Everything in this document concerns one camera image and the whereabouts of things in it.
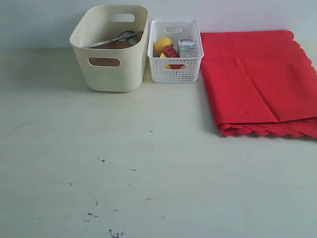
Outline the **yellow cheese wedge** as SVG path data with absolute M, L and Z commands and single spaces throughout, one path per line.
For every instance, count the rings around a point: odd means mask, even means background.
M 166 58 L 166 57 L 167 57 L 167 56 L 166 56 L 164 53 L 161 53 L 160 58 Z M 165 66 L 165 69 L 171 70 L 171 69 L 173 69 L 173 67 L 172 67 L 172 65 L 167 64 L 167 65 Z

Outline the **red sausage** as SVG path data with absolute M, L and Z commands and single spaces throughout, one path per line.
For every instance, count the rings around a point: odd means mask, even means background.
M 167 45 L 163 49 L 164 54 L 167 58 L 179 58 L 178 52 L 174 49 L 173 46 Z

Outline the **yellow lemon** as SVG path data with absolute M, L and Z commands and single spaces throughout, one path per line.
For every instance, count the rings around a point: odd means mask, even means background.
M 173 41 L 168 37 L 160 37 L 154 43 L 154 51 L 157 56 L 160 56 L 163 53 L 165 46 L 173 46 Z

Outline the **blue white milk carton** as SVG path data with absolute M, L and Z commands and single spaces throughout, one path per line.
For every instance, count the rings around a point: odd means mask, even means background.
M 179 40 L 177 52 L 180 58 L 195 58 L 197 56 L 197 44 L 192 40 Z

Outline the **stainless steel cup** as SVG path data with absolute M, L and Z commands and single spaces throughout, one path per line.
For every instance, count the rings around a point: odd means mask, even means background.
M 122 32 L 118 37 L 121 38 L 120 41 L 128 42 L 132 45 L 135 45 L 139 42 L 138 36 L 134 35 L 134 36 L 128 37 L 131 34 L 134 34 L 134 32 L 133 31 L 125 31 L 125 32 Z

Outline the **brown clay plate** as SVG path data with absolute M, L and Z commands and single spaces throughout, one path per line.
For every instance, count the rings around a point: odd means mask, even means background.
M 115 41 L 100 46 L 93 47 L 93 49 L 104 49 L 104 50 L 121 50 L 132 47 L 133 44 L 126 41 Z M 103 66 L 103 67 L 118 67 L 120 66 L 120 61 L 115 58 L 89 58 L 89 63 L 93 66 Z

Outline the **metal table knife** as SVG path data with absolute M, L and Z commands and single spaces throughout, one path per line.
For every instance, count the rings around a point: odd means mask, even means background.
M 113 38 L 113 39 L 110 39 L 110 40 L 93 43 L 93 44 L 82 46 L 82 47 L 86 48 L 86 49 L 91 49 L 93 47 L 98 47 L 98 46 L 101 46 L 101 45 L 104 45 L 104 44 L 109 44 L 109 43 L 116 42 L 116 41 L 119 41 L 119 40 L 131 38 L 131 37 L 134 37 L 134 36 L 138 36 L 140 34 L 143 34 L 143 32 L 144 31 L 133 32 L 131 34 L 126 34 L 125 33 L 124 35 L 120 34 L 119 37 L 117 37 L 117 38 Z

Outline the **red tablecloth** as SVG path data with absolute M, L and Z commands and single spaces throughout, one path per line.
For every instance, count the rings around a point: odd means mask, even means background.
M 201 69 L 225 136 L 317 135 L 317 72 L 289 30 L 202 33 Z

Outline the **white perforated plastic basket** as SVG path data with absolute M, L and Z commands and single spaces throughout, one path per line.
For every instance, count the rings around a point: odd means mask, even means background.
M 192 40 L 197 44 L 195 58 L 160 58 L 154 51 L 154 43 L 160 37 L 168 37 L 173 41 L 177 51 L 179 40 Z M 153 20 L 150 25 L 148 58 L 152 80 L 155 83 L 192 83 L 196 82 L 201 60 L 204 56 L 198 22 L 195 20 Z M 165 69 L 167 64 L 173 69 Z

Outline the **cream plastic tub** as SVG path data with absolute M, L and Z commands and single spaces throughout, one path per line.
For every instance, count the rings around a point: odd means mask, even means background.
M 140 32 L 125 49 L 89 49 L 125 31 Z M 96 91 L 130 92 L 143 80 L 148 48 L 148 10 L 138 5 L 97 5 L 89 9 L 70 36 L 87 85 Z

